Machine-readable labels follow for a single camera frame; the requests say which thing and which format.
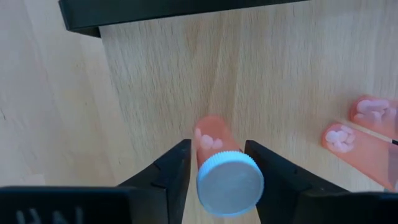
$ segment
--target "orange transparent tube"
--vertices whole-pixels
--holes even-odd
[[[343,124],[332,124],[322,146],[390,191],[398,190],[398,146]]]
[[[391,139],[398,139],[398,100],[362,96],[349,111],[352,122]]]
[[[223,151],[241,151],[224,120],[209,115],[195,125],[193,145],[197,150],[198,169],[211,156]]]

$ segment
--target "wooden table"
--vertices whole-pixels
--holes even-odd
[[[397,12],[395,0],[314,0],[102,27],[132,142],[123,162],[133,175],[220,114],[242,146],[253,139],[349,190],[381,190],[319,142],[357,97],[398,98]],[[255,211],[206,214],[196,173],[193,162],[184,223],[258,222]]]

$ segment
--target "tube lid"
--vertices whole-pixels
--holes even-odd
[[[207,159],[197,176],[198,197],[207,212],[219,217],[242,215],[253,209],[264,190],[257,164],[239,151],[225,151]]]

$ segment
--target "wooden surface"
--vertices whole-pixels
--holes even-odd
[[[104,27],[109,73],[101,40],[65,31],[57,0],[2,0],[0,185],[116,185],[218,113],[242,146],[380,190],[318,138],[357,96],[398,97],[397,11],[330,0]],[[184,223],[258,223],[205,213],[195,176]]]
[[[216,113],[242,146],[254,139],[342,187],[381,190],[319,142],[357,97],[398,98],[397,12],[394,0],[324,0],[102,27],[134,155],[123,162],[145,167]],[[255,211],[206,214],[195,166],[185,223],[258,222]]]

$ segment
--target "white cap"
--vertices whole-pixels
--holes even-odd
[[[239,151],[219,152],[200,167],[197,190],[207,212],[233,217],[256,206],[264,190],[264,177],[250,156]]]

